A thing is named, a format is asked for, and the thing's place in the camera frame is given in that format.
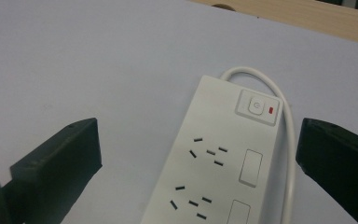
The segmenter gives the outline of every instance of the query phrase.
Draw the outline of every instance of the wooden table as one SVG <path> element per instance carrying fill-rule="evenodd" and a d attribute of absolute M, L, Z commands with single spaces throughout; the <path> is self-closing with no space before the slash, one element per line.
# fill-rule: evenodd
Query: wooden table
<path fill-rule="evenodd" d="M 358 42 L 358 10 L 312 0 L 192 0 Z"/>

